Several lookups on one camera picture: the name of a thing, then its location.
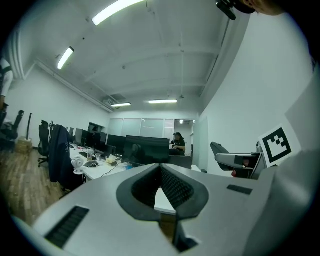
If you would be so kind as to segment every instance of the seated person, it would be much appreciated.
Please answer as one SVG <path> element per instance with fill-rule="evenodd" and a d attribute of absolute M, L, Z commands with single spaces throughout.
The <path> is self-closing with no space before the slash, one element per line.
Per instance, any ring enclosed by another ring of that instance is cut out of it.
<path fill-rule="evenodd" d="M 174 140 L 171 141 L 172 148 L 169 151 L 169 155 L 172 156 L 184 156 L 186 151 L 185 139 L 182 137 L 180 132 L 176 132 L 174 135 Z"/>

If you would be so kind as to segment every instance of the fluorescent tube light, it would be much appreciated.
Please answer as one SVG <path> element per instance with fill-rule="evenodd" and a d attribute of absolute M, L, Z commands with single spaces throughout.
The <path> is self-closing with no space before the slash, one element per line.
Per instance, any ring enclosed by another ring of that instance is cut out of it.
<path fill-rule="evenodd" d="M 130 103 L 121 103 L 121 104 L 114 104 L 111 106 L 114 108 L 117 108 L 117 107 L 131 106 L 131 104 Z"/>
<path fill-rule="evenodd" d="M 107 8 L 105 8 L 103 11 L 101 11 L 99 14 L 97 14 L 93 19 L 94 25 L 98 26 L 101 22 L 108 19 L 115 13 L 132 6 L 134 4 L 140 3 L 145 0 L 119 0 L 115 3 L 111 4 Z"/>
<path fill-rule="evenodd" d="M 155 99 L 155 100 L 149 100 L 150 104 L 157 104 L 157 103 L 177 103 L 178 101 L 176 99 Z"/>
<path fill-rule="evenodd" d="M 74 53 L 74 49 L 72 47 L 69 47 L 64 55 L 62 56 L 62 58 L 60 59 L 59 63 L 58 63 L 58 66 L 56 66 L 58 68 L 58 70 L 61 70 L 62 67 L 64 66 L 64 64 L 67 62 L 67 60 L 70 58 L 71 54 Z"/>

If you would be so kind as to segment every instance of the cable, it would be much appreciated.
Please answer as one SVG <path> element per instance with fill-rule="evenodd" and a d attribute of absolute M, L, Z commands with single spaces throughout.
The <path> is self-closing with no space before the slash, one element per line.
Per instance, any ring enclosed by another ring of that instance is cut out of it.
<path fill-rule="evenodd" d="M 111 173 L 114 169 L 116 169 L 117 168 L 117 166 L 118 165 L 120 165 L 121 164 L 121 162 L 120 163 L 118 163 L 111 171 L 109 171 L 109 172 L 107 172 L 107 173 L 105 173 L 104 175 L 102 175 L 100 178 L 102 178 L 103 176 L 105 176 L 106 174 L 109 174 L 109 173 Z"/>

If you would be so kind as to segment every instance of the ceiling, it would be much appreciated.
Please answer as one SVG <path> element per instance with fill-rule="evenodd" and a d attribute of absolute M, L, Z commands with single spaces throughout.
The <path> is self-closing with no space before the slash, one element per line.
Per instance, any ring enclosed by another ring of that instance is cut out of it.
<path fill-rule="evenodd" d="M 200 96 L 228 21 L 216 1 L 142 1 L 95 26 L 92 18 L 114 2 L 48 0 L 37 5 L 29 14 L 35 21 L 30 23 L 35 58 L 100 102 Z M 74 53 L 58 70 L 70 46 Z"/>

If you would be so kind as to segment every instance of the white desk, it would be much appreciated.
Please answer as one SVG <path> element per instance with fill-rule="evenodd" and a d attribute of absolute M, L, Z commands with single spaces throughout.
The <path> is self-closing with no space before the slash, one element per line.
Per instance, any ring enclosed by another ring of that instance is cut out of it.
<path fill-rule="evenodd" d="M 85 151 L 82 149 L 78 149 L 76 147 L 70 148 L 70 159 L 73 159 L 76 156 L 80 156 L 81 158 L 83 158 L 84 162 L 86 163 L 87 159 L 84 156 L 80 155 L 79 154 L 80 152 L 85 152 Z M 113 168 L 115 168 L 114 166 L 108 165 L 105 161 L 98 161 L 98 160 L 96 161 L 99 163 L 98 167 L 95 167 L 95 168 L 88 168 L 84 166 L 81 167 L 81 170 L 83 171 L 83 173 L 87 176 L 87 178 L 89 177 L 90 180 L 99 179 L 104 174 L 110 172 Z M 126 169 L 124 166 L 125 166 L 124 163 L 120 163 L 113 171 L 104 175 L 103 177 L 113 175 L 113 174 L 118 174 L 125 171 Z M 166 214 L 176 213 L 176 210 L 172 207 L 172 205 L 170 204 L 169 200 L 167 199 L 165 193 L 161 188 L 158 189 L 155 195 L 154 209 L 161 213 L 166 213 Z"/>

